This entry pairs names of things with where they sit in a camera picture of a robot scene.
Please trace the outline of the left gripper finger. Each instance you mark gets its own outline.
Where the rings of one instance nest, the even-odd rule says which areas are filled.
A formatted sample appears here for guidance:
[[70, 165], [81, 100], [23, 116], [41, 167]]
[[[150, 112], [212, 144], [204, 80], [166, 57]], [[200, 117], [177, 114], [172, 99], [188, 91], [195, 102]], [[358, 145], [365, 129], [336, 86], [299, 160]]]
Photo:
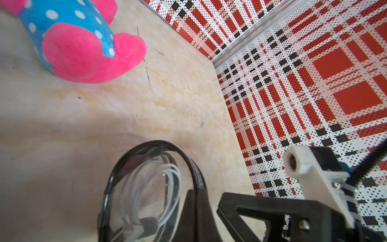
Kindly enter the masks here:
[[189, 190], [173, 242], [220, 242], [206, 189]]

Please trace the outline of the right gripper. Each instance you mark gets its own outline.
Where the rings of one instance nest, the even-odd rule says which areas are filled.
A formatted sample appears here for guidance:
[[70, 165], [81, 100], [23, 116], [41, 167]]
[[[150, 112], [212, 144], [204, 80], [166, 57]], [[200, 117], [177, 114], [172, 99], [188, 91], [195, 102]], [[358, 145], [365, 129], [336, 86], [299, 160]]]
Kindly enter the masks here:
[[285, 200], [292, 242], [381, 242], [382, 237], [358, 222], [348, 227], [344, 215], [317, 201]]

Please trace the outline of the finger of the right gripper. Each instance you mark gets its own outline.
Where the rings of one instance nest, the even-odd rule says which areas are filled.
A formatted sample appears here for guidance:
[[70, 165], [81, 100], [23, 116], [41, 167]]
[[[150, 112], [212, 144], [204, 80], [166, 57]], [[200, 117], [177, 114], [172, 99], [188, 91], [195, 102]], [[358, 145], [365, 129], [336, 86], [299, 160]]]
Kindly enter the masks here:
[[317, 201], [224, 193], [217, 214], [236, 242], [259, 241], [243, 217], [264, 222], [265, 242], [284, 241], [286, 215], [290, 217], [290, 241], [332, 241], [330, 209]]

